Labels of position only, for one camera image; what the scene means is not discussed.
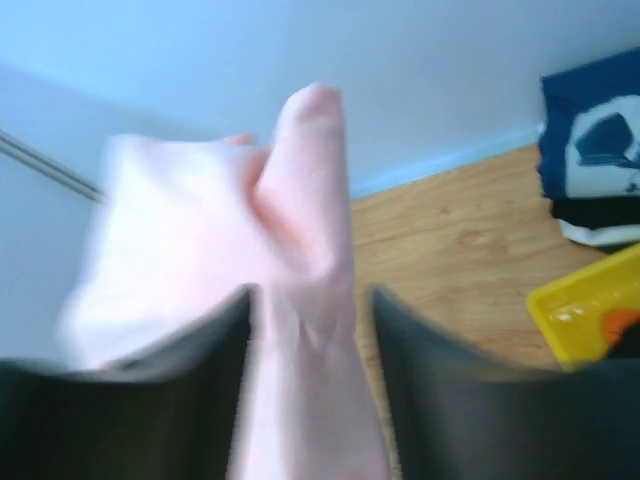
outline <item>wooden floor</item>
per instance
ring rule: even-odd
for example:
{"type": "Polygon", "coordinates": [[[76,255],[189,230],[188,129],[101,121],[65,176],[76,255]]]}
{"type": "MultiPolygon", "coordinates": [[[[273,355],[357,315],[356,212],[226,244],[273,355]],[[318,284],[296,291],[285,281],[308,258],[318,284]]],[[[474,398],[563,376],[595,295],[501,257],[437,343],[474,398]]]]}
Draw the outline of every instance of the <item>wooden floor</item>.
{"type": "Polygon", "coordinates": [[[554,365],[526,297],[603,254],[561,237],[540,196],[538,162],[537,149],[527,147],[353,202],[363,313],[357,339],[388,441],[380,362],[364,314],[364,291],[372,283],[485,349],[554,365]]]}

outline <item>yellow tray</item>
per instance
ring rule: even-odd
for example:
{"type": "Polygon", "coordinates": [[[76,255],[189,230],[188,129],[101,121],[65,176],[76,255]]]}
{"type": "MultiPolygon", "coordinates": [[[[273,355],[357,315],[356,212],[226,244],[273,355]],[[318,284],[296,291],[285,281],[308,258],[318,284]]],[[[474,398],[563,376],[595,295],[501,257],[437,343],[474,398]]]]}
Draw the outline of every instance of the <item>yellow tray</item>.
{"type": "Polygon", "coordinates": [[[565,370],[602,358],[602,315],[640,309],[640,244],[535,290],[527,308],[565,370]]]}

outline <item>pink cloth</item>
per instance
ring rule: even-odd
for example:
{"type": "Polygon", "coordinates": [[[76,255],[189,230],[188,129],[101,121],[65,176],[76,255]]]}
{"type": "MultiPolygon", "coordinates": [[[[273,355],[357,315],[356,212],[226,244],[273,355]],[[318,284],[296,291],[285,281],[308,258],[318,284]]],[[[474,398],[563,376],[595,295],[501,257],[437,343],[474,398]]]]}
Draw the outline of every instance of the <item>pink cloth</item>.
{"type": "Polygon", "coordinates": [[[259,286],[229,478],[389,478],[354,342],[353,256],[339,93],[282,110],[271,152],[115,139],[61,338],[81,368],[144,352],[259,286]]]}

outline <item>light blue wall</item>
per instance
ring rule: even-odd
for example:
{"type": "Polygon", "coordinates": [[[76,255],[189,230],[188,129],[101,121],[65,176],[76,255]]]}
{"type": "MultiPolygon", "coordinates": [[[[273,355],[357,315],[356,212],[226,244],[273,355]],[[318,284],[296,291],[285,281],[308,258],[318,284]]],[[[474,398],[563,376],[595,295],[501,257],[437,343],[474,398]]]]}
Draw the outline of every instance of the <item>light blue wall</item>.
{"type": "Polygon", "coordinates": [[[0,130],[99,181],[107,136],[136,132],[167,139],[216,136],[0,65],[0,130]]]}
{"type": "MultiPolygon", "coordinates": [[[[32,0],[2,15],[0,63],[189,131],[266,138],[295,89],[342,87],[355,194],[531,141],[541,74],[640,43],[638,0],[32,0]]],[[[91,109],[38,128],[73,150],[109,130],[91,109]]],[[[63,157],[95,163],[96,142],[63,157]]]]}
{"type": "Polygon", "coordinates": [[[61,360],[56,316],[92,204],[0,153],[0,358],[61,360]]]}

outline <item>gray rod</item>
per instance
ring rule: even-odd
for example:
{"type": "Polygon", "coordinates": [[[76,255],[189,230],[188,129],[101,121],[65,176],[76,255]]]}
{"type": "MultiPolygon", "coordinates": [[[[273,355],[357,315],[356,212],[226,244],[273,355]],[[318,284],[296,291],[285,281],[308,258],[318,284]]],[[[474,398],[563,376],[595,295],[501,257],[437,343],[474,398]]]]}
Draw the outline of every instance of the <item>gray rod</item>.
{"type": "Polygon", "coordinates": [[[46,155],[33,150],[2,130],[0,130],[0,152],[6,153],[9,157],[89,200],[99,202],[103,197],[102,192],[95,184],[46,155]]]}

